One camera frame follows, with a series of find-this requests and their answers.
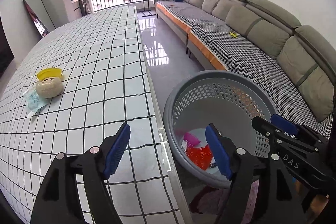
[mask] floor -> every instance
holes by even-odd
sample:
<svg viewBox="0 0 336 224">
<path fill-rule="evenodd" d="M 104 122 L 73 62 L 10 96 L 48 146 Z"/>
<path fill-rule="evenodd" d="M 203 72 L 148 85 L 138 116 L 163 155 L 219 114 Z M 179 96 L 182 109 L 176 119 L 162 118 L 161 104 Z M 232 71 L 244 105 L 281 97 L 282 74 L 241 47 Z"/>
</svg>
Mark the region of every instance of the floor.
<svg viewBox="0 0 336 224">
<path fill-rule="evenodd" d="M 138 13 L 142 43 L 162 115 L 174 87 L 204 68 L 195 57 L 188 58 L 183 42 L 161 18 L 142 16 Z"/>
</svg>

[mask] yellow lid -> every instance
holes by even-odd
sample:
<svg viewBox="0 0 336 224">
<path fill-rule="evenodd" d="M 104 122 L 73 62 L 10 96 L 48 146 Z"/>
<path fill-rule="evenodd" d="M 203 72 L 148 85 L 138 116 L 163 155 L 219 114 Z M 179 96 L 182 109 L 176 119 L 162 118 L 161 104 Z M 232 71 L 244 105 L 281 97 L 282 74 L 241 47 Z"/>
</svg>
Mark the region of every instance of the yellow lid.
<svg viewBox="0 0 336 224">
<path fill-rule="evenodd" d="M 37 74 L 37 78 L 39 81 L 43 81 L 46 78 L 50 78 L 50 77 L 59 77 L 61 78 L 62 76 L 62 69 L 59 68 L 48 68 L 48 69 L 44 69 L 41 70 L 38 74 Z"/>
</svg>

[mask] metal screw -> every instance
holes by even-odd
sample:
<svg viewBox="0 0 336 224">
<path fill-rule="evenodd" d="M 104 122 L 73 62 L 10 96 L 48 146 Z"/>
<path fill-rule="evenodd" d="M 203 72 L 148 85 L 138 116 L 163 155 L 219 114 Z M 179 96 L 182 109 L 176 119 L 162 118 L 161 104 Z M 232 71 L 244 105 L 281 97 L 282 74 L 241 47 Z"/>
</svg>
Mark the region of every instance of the metal screw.
<svg viewBox="0 0 336 224">
<path fill-rule="evenodd" d="M 91 149 L 90 149 L 90 153 L 92 153 L 92 154 L 96 154 L 96 153 L 98 153 L 98 152 L 99 152 L 99 147 L 97 147 L 97 146 L 91 147 Z"/>
<path fill-rule="evenodd" d="M 280 158 L 279 158 L 279 155 L 277 155 L 277 154 L 272 154 L 272 155 L 271 155 L 271 158 L 274 159 L 274 160 L 278 160 L 278 159 L 280 159 Z"/>
<path fill-rule="evenodd" d="M 61 160 L 61 159 L 63 159 L 64 158 L 64 153 L 58 153 L 57 155 L 56 155 L 56 159 L 58 159 L 58 160 Z"/>
<path fill-rule="evenodd" d="M 237 149 L 237 153 L 238 153 L 239 155 L 244 155 L 244 154 L 246 153 L 246 151 L 245 151 L 245 149 L 243 149 L 243 148 L 238 148 L 238 149 Z"/>
</svg>

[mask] mirror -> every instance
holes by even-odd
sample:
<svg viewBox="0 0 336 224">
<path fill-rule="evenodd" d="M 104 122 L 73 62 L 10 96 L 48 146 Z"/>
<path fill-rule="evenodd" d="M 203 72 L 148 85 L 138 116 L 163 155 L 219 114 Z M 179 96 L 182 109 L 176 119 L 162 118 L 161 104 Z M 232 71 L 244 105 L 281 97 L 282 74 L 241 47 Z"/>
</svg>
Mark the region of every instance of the mirror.
<svg viewBox="0 0 336 224">
<path fill-rule="evenodd" d="M 25 7 L 42 37 L 55 29 L 42 0 L 23 0 Z"/>
</svg>

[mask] perforated basket wall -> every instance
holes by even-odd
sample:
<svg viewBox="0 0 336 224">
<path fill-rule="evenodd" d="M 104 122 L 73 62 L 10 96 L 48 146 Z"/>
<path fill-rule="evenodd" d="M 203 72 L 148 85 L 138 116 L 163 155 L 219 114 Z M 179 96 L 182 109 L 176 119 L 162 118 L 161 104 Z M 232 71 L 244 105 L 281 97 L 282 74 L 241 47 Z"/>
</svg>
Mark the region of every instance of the perforated basket wall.
<svg viewBox="0 0 336 224">
<path fill-rule="evenodd" d="M 266 108 L 265 104 L 263 102 L 256 101 L 260 100 L 260 98 L 249 88 L 239 84 L 238 82 L 233 82 L 227 79 L 208 78 L 190 85 L 179 96 L 173 110 L 172 120 L 174 127 L 179 116 L 187 106 L 198 100 L 204 100 L 205 98 L 228 100 L 241 107 L 251 119 L 256 116 L 265 118 L 265 112 L 263 109 Z M 269 139 L 265 138 L 257 131 L 255 131 L 255 133 L 257 145 L 254 154 L 256 156 L 267 157 L 269 152 Z"/>
</svg>

